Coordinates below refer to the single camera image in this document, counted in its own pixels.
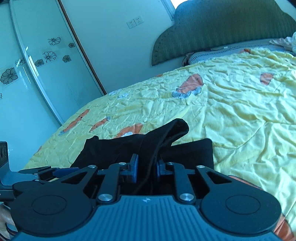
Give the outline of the operator hand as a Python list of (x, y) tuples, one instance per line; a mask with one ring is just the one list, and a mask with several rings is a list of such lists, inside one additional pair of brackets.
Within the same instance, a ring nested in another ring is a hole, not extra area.
[(11, 217), (10, 210), (7, 209), (2, 203), (1, 203), (1, 209), (0, 209), (0, 230), (1, 230), (1, 240), (9, 240), (10, 235), (6, 229), (6, 224), (10, 224), (15, 226), (15, 223)]

